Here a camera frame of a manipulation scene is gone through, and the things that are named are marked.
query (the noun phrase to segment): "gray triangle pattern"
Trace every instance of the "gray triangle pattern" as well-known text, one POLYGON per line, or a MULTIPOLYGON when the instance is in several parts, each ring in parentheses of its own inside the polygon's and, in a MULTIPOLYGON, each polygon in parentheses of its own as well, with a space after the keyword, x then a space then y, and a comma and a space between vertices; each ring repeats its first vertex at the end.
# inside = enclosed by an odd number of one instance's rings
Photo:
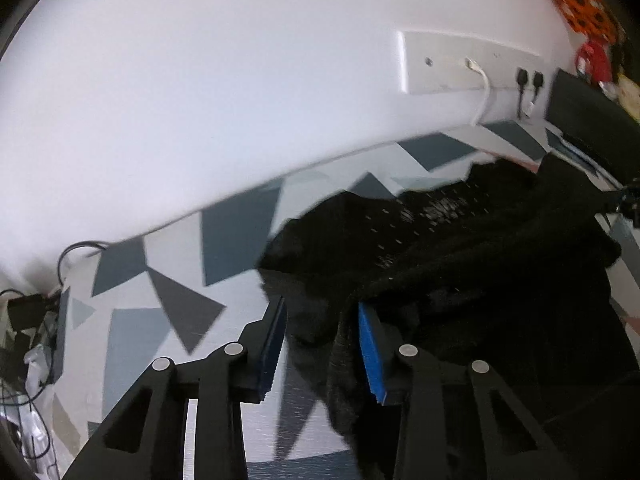
POLYGON ((171 326, 191 354, 226 307, 157 270, 150 268, 148 273, 171 326))
POLYGON ((309 390, 293 363, 287 359, 280 415, 278 416, 276 460, 287 459, 296 445, 316 401, 316 396, 309 390))
POLYGON ((71 321, 73 322, 74 330, 78 328, 82 323, 89 319, 95 312, 95 309, 82 301, 73 300, 73 307, 71 311, 71 321))
POLYGON ((58 341, 56 342, 56 349, 53 352, 53 358, 51 362, 51 377, 52 382, 56 382, 62 375, 62 371, 65 365, 65 340, 66 340, 66 323, 68 321, 69 299, 70 291, 67 287, 65 291, 60 295, 60 310, 58 313, 58 341))
POLYGON ((53 431, 56 432, 58 438, 62 441, 68 451, 74 457, 80 453, 80 433, 75 427, 71 418, 68 416, 64 406, 60 402, 57 394, 53 395, 53 401, 51 403, 53 431))
POLYGON ((540 146, 527 131, 514 121, 499 121, 485 124, 487 130, 492 131, 506 140, 511 146, 515 146, 531 160, 540 160, 546 155, 546 150, 540 146))
POLYGON ((449 164, 477 150, 442 133, 398 142, 427 171, 449 164))
POLYGON ((91 438, 92 436, 94 436, 95 430, 97 430, 99 427, 100 427, 100 422, 92 422, 88 420, 86 423, 86 430, 87 430, 88 437, 91 438))
POLYGON ((128 282, 145 270, 146 256, 142 237, 113 244, 100 253, 92 296, 128 282))
POLYGON ((366 173, 349 191, 363 198, 382 198, 384 200, 395 198, 393 193, 370 173, 366 173))
POLYGON ((104 364, 103 417, 151 364, 169 330, 161 308, 114 309, 104 364))
POLYGON ((269 238, 281 185, 274 181, 203 209, 205 285, 254 268, 269 238))

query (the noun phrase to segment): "black plug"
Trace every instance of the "black plug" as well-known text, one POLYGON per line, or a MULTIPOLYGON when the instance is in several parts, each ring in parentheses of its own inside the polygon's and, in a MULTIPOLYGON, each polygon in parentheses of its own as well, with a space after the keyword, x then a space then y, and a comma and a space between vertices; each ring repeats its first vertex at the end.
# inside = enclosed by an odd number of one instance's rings
POLYGON ((516 83, 520 89, 520 95, 518 97, 518 120, 522 118, 522 97, 524 95, 524 87, 529 82, 529 72, 523 68, 519 68, 516 72, 516 83))
POLYGON ((536 103, 536 99, 538 98, 538 94, 540 93, 540 89, 545 85, 545 77, 542 75, 542 72, 536 72, 533 75, 533 99, 531 100, 531 104, 536 103))

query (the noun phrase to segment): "white wall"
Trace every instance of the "white wall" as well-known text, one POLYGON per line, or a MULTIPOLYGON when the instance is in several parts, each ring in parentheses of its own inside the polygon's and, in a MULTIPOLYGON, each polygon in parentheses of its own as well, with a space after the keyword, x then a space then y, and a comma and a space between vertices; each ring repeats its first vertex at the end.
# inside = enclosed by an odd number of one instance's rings
POLYGON ((0 270, 47 290, 68 243, 467 122, 479 92, 401 94, 402 28, 572 56, 550 0, 42 0, 0 61, 0 270))

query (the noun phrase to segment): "red object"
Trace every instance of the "red object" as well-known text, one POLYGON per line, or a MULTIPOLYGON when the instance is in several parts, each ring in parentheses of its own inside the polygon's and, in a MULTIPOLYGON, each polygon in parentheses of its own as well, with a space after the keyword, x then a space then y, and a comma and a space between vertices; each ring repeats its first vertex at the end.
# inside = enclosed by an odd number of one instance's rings
POLYGON ((604 49, 606 44, 604 38, 590 37, 575 53, 576 70, 585 70, 584 75, 594 86, 613 81, 611 63, 604 49))

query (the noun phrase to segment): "blue gripper pad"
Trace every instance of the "blue gripper pad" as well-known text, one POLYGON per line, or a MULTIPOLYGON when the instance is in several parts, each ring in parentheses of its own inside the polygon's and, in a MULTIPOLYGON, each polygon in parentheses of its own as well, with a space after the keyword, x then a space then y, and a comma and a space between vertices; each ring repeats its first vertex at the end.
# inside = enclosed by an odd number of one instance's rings
POLYGON ((285 306, 284 298, 280 298, 277 305, 277 310, 271 316, 271 325, 264 345, 264 351, 260 356, 260 369, 262 373, 258 383, 258 392, 263 400, 266 394, 271 391, 273 378, 276 374, 276 367, 278 366, 278 359, 280 358, 282 342, 284 341, 284 335, 287 329, 287 307, 285 306))
POLYGON ((367 372, 369 389, 376 397, 379 404, 383 404, 386 397, 385 385, 383 382, 382 359, 380 349, 376 344, 374 336, 375 328, 372 320, 368 316, 370 307, 363 303, 358 304, 358 331, 360 333, 360 352, 364 361, 364 368, 367 372))

